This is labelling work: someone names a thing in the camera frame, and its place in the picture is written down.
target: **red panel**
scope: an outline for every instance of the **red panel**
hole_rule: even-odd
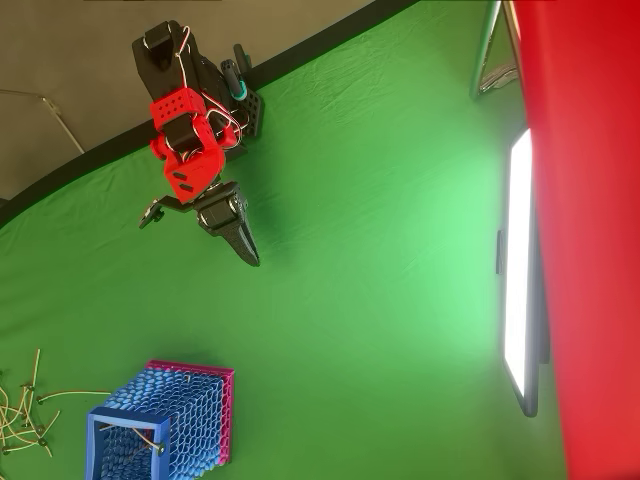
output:
[[[635,2],[516,2],[572,479],[640,479]]]

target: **cable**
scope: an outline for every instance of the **cable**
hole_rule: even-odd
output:
[[[58,413],[56,413],[56,416],[53,417],[53,420],[49,422],[49,425],[46,426],[46,428],[44,429],[44,432],[42,432],[42,435],[41,435],[42,437],[44,437],[49,431],[49,429],[53,426],[53,424],[56,423],[56,420],[58,419],[59,416],[60,416],[60,410],[58,410]]]
[[[85,391],[85,390],[66,390],[64,392],[48,393],[46,395],[43,395],[42,397],[36,397],[36,401],[39,404],[42,404],[45,400],[49,400],[50,398],[53,398],[53,397],[58,397],[60,395],[73,395],[73,394],[111,395],[111,392],[100,392],[100,391],[91,392],[91,391]]]
[[[36,388],[36,379],[38,378],[38,364],[40,363],[40,349],[36,350],[36,360],[33,363],[33,374],[31,375],[31,395],[29,396],[29,408],[27,409],[27,416],[31,413],[31,407],[33,406],[33,394]]]
[[[178,50],[175,53],[175,56],[178,57],[178,60],[180,61],[180,70],[182,70],[182,84],[184,85],[184,87],[187,87],[187,73],[184,71],[184,64],[182,63],[182,57],[180,55],[182,55],[182,51],[184,50],[184,46],[187,44],[187,40],[189,38],[189,35],[191,34],[191,28],[189,28],[188,26],[185,26],[182,28],[183,32],[187,32],[186,35],[184,36],[184,39],[182,40],[182,45],[180,45],[180,50]]]
[[[3,447],[2,451],[3,452],[17,452],[18,450],[24,450],[25,448],[29,448],[29,447],[33,447],[34,445],[37,445],[38,442],[33,442],[29,445],[23,445],[21,447]]]
[[[150,447],[155,448],[156,450],[160,450],[160,445],[156,445],[155,443],[153,443],[151,440],[149,440],[147,437],[145,437],[144,435],[142,435],[138,429],[136,428],[131,428],[134,432],[136,432],[136,435],[138,435],[141,439],[143,439]]]

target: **green screen backdrop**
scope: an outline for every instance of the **green screen backdrop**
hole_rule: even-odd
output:
[[[262,266],[167,212],[148,148],[0,230],[0,368],[13,394],[114,389],[150,358],[236,369],[232,463],[206,478],[560,479],[549,367],[538,417],[504,373],[496,231],[512,84],[468,85],[483,3],[421,2],[263,88],[262,137],[231,162]],[[508,44],[498,32],[493,55]],[[80,479],[85,415],[58,397],[7,480]]]

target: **white wire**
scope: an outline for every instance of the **white wire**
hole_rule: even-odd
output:
[[[184,50],[184,46],[187,44],[187,40],[189,39],[189,35],[191,34],[191,28],[189,28],[188,26],[185,26],[182,29],[183,32],[187,32],[184,36],[184,39],[182,40],[182,45],[180,45],[180,49],[176,52],[176,57],[178,57],[178,61],[180,62],[180,70],[182,70],[182,84],[184,85],[184,87],[187,87],[187,73],[184,71],[184,65],[182,63],[182,57],[180,55],[182,55],[182,51]]]
[[[147,437],[145,437],[144,435],[142,435],[137,428],[131,428],[131,430],[133,430],[134,432],[136,432],[136,435],[138,435],[142,440],[145,441],[145,443],[147,443],[150,447],[155,448],[156,450],[160,450],[160,445],[156,445],[155,443],[153,443],[151,440],[149,440]]]
[[[189,50],[189,53],[191,53],[191,46],[187,45],[187,41],[189,39],[189,35],[191,35],[191,28],[188,25],[185,25],[182,28],[183,32],[186,32],[184,35],[184,38],[182,40],[182,44],[180,44],[180,48],[178,49],[178,51],[176,52],[175,56],[178,57],[178,61],[180,62],[180,70],[182,71],[182,84],[183,86],[186,88],[187,87],[187,74],[185,72],[184,69],[184,64],[182,63],[182,57],[180,56],[182,54],[182,52],[184,51],[184,47],[186,46]],[[240,125],[240,123],[233,118],[233,115],[231,115],[231,113],[229,113],[229,110],[227,110],[224,105],[222,105],[221,103],[217,102],[216,100],[214,100],[213,98],[211,98],[209,95],[207,95],[205,92],[200,92],[202,93],[202,96],[204,98],[206,98],[207,100],[209,100],[211,103],[213,103],[216,108],[211,108],[209,110],[207,110],[207,120],[209,119],[209,115],[211,113],[217,113],[218,115],[222,115],[224,118],[227,119],[227,126],[229,126],[230,124],[234,124],[234,128],[233,128],[233,133],[234,136],[236,137],[236,143],[233,147],[225,147],[225,150],[229,150],[231,148],[235,148],[238,145],[240,145],[240,142],[242,141],[242,129],[245,128],[249,122],[247,122],[245,125]],[[196,131],[195,127],[193,128],[194,133],[196,134],[196,136],[198,138],[198,132]],[[170,150],[174,151],[173,148],[171,148],[171,145],[169,145],[169,141],[167,140],[167,138],[165,137],[165,143],[167,144],[167,147],[169,147]],[[185,162],[193,153],[195,152],[195,150],[188,152],[187,154],[182,153],[180,156],[182,158],[182,161]]]

